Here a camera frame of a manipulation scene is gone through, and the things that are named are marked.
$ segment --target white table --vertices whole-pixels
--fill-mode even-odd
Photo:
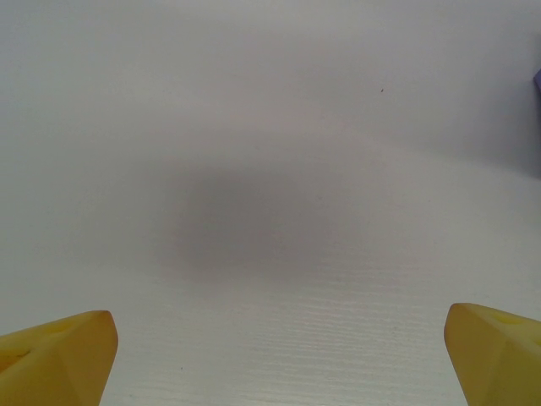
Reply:
[[[0,4],[0,332],[110,310],[117,405],[465,404],[541,318],[538,0]]]

